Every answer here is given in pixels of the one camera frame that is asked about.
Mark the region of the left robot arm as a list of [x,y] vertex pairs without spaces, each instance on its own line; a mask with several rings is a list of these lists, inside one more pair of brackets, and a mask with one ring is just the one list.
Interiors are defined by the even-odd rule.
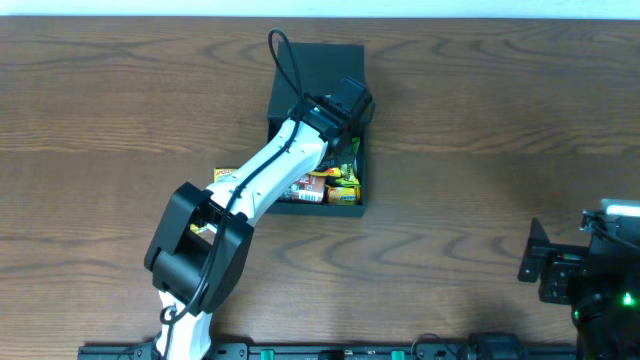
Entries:
[[212,316],[243,273],[257,222],[295,181],[349,147],[371,103],[368,92],[306,96],[234,173],[174,191],[144,257],[163,304],[154,358],[206,356]]

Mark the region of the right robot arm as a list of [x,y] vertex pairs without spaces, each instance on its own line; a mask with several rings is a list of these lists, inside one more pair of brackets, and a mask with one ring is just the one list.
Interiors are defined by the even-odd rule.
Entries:
[[586,246],[553,243],[531,221],[517,278],[543,303],[566,305],[578,359],[639,357],[639,219],[586,213]]

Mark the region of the red Pringles can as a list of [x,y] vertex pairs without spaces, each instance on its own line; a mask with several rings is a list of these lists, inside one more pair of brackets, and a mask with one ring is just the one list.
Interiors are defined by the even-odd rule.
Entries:
[[314,175],[304,175],[289,186],[278,200],[281,202],[301,202],[320,204],[324,199],[326,179]]

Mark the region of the yellow Apollo wafer packet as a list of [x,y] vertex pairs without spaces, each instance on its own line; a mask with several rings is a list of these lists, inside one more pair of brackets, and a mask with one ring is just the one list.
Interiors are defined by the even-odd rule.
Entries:
[[226,177],[233,175],[236,171],[236,168],[215,168],[213,171],[213,180],[214,182],[219,182]]

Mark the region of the small yellow biscuit packet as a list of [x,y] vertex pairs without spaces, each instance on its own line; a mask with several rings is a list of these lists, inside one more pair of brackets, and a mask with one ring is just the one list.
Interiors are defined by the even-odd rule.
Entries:
[[329,205],[359,205],[361,189],[359,187],[326,187],[326,199]]

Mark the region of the yellow peanut butter sandwich packet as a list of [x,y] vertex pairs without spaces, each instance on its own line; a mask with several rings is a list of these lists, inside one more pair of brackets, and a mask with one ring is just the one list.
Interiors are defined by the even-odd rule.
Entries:
[[333,177],[333,178],[341,178],[342,177],[342,171],[339,167],[333,167],[333,168],[327,168],[325,170],[322,171],[312,171],[309,172],[310,176],[317,176],[317,177]]

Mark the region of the green yellow snack packet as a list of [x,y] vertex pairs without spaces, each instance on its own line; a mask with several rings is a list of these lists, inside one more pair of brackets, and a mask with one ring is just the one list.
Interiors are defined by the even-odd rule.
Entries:
[[359,151],[360,138],[352,138],[352,156],[353,159],[348,163],[344,163],[340,166],[341,177],[336,179],[336,184],[339,187],[347,188],[359,188],[361,186],[360,180],[357,175],[357,155]]

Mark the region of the dark green box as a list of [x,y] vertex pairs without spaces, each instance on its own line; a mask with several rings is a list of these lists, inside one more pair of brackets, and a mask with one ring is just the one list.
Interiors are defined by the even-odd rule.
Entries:
[[[333,95],[345,77],[361,84],[366,83],[365,53],[362,45],[297,43],[291,44],[293,56],[299,66],[303,90],[311,95]],[[272,139],[286,119],[287,111],[294,105],[295,94],[280,73],[274,76],[271,98],[267,110],[268,139]],[[357,137],[361,143],[356,164],[361,181],[361,199],[357,205],[329,205],[295,202],[275,202],[267,212],[281,215],[361,217],[368,205],[368,125],[361,121]]]

